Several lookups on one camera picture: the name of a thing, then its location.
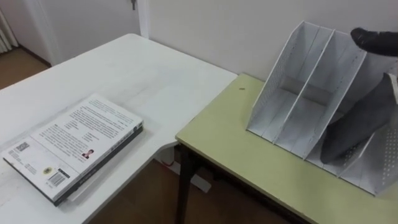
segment door frame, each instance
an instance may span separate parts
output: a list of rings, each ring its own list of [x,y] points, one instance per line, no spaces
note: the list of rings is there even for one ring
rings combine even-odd
[[[41,0],[25,0],[30,10],[32,19],[34,20],[37,30],[41,35],[41,39],[45,45],[49,55],[49,62],[52,66],[64,62],[64,58],[60,55],[60,48],[55,37],[54,31],[50,25],[47,14],[42,7]],[[149,38],[149,4],[148,0],[137,0],[137,8],[139,9],[139,26],[141,36]]]

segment barcode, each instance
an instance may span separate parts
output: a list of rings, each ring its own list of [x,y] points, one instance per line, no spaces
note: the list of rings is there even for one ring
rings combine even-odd
[[[26,142],[20,144],[19,146],[16,147],[16,149],[20,152],[22,152],[23,150],[25,150],[26,148],[28,148],[30,145],[27,144]]]
[[[58,187],[65,179],[65,176],[61,172],[57,172],[49,178],[49,182],[54,185],[54,187]]]

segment white desk organizer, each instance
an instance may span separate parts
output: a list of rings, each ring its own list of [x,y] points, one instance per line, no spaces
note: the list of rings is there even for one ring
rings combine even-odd
[[[384,72],[396,71],[396,63],[367,54],[348,34],[302,22],[259,94],[247,130],[378,194],[398,180],[398,135],[396,150],[381,147],[386,127],[331,164],[320,161],[320,144],[328,124],[371,91]]]

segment door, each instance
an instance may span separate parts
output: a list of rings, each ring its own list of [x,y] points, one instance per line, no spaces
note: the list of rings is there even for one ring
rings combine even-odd
[[[140,34],[132,0],[38,0],[61,62],[125,34]]]

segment curtain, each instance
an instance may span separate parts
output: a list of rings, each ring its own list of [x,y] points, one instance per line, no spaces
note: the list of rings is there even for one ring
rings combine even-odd
[[[18,42],[0,9],[0,54],[18,47]]]

